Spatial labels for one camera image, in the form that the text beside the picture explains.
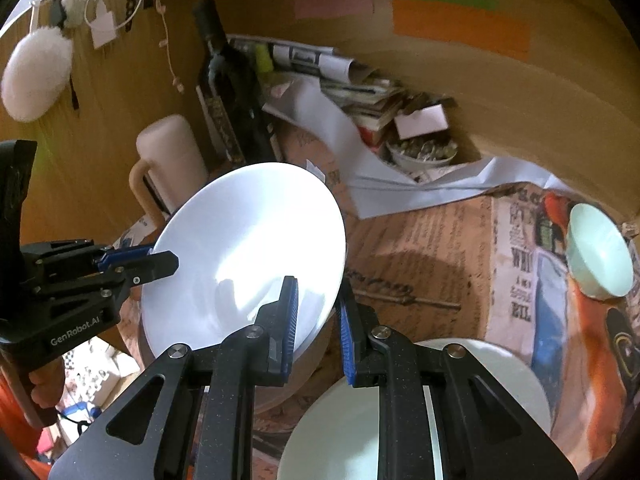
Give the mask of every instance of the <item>white bowl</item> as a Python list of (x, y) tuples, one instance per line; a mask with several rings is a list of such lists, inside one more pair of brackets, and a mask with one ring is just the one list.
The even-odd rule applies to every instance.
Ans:
[(590, 298), (626, 296), (634, 281), (625, 239), (602, 211), (589, 204), (571, 209), (566, 236), (569, 272)]
[(315, 176), (290, 164), (254, 164), (211, 182), (171, 218), (154, 252), (173, 251), (177, 272), (147, 283), (142, 319), (155, 356), (174, 343), (215, 345), (298, 279), (294, 359), (332, 309), (344, 270), (342, 215)]
[(389, 152), (391, 152), (391, 158), (393, 161), (409, 173), (422, 173), (430, 170), (431, 168), (442, 168), (443, 166), (448, 166), (453, 158), (458, 154), (458, 150), (456, 149), (455, 155), (450, 156), (449, 158), (444, 158), (443, 160), (418, 160), (412, 156), (400, 153), (389, 143), (387, 143), (386, 146), (389, 148)]
[[(547, 433), (548, 402), (534, 373), (511, 352), (483, 341), (434, 339), (418, 343), (442, 349), (464, 345)], [(433, 403), (425, 400), (434, 451), (435, 478), (442, 479)], [(378, 478), (379, 400), (377, 388), (352, 388), (343, 378), (308, 409), (293, 430), (278, 467), (278, 480), (376, 480)]]

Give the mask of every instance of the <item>wine bottle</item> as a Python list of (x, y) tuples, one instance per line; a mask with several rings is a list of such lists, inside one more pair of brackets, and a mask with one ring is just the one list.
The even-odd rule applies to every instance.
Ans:
[(222, 138), (233, 167), (281, 162), (273, 126), (262, 111), (260, 83), (247, 57), (228, 44), (213, 0), (202, 0), (193, 15), (206, 58), (198, 86), (204, 109)]

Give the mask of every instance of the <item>white fluffy ball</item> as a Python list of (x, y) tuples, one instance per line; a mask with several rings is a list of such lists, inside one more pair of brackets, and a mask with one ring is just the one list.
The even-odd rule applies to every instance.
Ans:
[(57, 27), (43, 27), (16, 45), (2, 74), (2, 102), (16, 121), (44, 115), (71, 75), (73, 43)]

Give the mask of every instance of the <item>mint green bowl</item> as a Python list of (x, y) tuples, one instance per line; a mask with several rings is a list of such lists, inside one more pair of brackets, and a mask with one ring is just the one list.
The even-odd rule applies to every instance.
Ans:
[(589, 204), (571, 209), (566, 237), (569, 272), (595, 300), (626, 296), (634, 280), (625, 239), (602, 211)]

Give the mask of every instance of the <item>metal screw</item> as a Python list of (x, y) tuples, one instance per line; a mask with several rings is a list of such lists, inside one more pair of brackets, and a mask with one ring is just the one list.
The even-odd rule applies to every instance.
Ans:
[(246, 336), (249, 339), (258, 339), (264, 334), (264, 329), (260, 325), (249, 325), (246, 328)]
[(371, 335), (376, 339), (386, 339), (391, 335), (391, 329), (388, 326), (378, 325), (373, 327)]
[(447, 350), (447, 354), (454, 359), (462, 359), (466, 355), (466, 348), (458, 343), (447, 345), (445, 346), (445, 349)]
[(187, 345), (183, 343), (176, 343), (175, 345), (169, 346), (167, 352), (171, 359), (180, 359), (181, 357), (187, 355), (188, 349), (189, 348)]

